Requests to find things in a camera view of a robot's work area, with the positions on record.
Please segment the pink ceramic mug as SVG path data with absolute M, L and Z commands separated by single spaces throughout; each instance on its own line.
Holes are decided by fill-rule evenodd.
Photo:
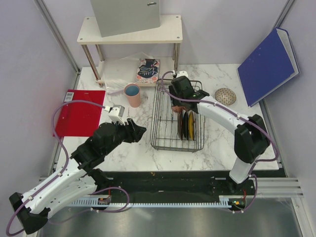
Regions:
M 172 106 L 171 107 L 172 111 L 175 113 L 181 113 L 182 111 L 187 111 L 187 108 L 184 106 Z

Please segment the yellow patterned plate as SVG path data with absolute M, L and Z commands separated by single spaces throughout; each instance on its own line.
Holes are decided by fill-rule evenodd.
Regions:
M 188 115 L 188 136 L 190 140 L 194 140 L 195 128 L 194 128 L 194 113 L 190 112 Z

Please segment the pink plastic tumbler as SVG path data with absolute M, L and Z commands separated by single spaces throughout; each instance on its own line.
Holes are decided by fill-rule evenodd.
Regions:
M 127 97 L 127 100 L 128 100 L 128 102 L 129 102 L 129 104 L 130 104 L 131 107 L 137 108 L 137 107 L 140 106 L 140 104 L 141 104 L 140 91 L 139 91 L 139 93 L 138 93 L 136 96 L 130 97 L 130 96 L 127 96 L 127 95 L 126 95 L 126 97 Z

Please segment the blue plastic tumbler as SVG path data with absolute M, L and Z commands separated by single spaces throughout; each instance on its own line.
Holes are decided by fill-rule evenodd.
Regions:
M 125 88 L 125 93 L 127 96 L 136 96 L 139 93 L 140 89 L 136 85 L 129 85 Z

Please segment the brown patterned bowl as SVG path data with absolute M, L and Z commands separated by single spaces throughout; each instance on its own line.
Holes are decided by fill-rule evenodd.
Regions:
M 226 106 L 232 105 L 236 102 L 236 94 L 229 88 L 219 88 L 215 91 L 215 99 Z

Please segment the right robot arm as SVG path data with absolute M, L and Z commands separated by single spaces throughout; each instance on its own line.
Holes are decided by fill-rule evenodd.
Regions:
M 262 117 L 257 114 L 248 117 L 231 110 L 208 92 L 194 90 L 186 76 L 173 79 L 168 89 L 176 105 L 215 121 L 234 135 L 237 158 L 229 173 L 226 188 L 229 193 L 238 194 L 243 190 L 243 182 L 250 175 L 255 160 L 271 143 Z

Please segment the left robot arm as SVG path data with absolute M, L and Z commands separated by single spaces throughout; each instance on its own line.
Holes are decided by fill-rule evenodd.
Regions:
M 101 124 L 83 144 L 66 157 L 65 164 L 39 185 L 23 194 L 14 193 L 9 201 L 26 234 L 40 230 L 56 212 L 89 194 L 104 194 L 108 178 L 98 168 L 121 143 L 137 143 L 146 128 L 128 118 L 120 124 Z

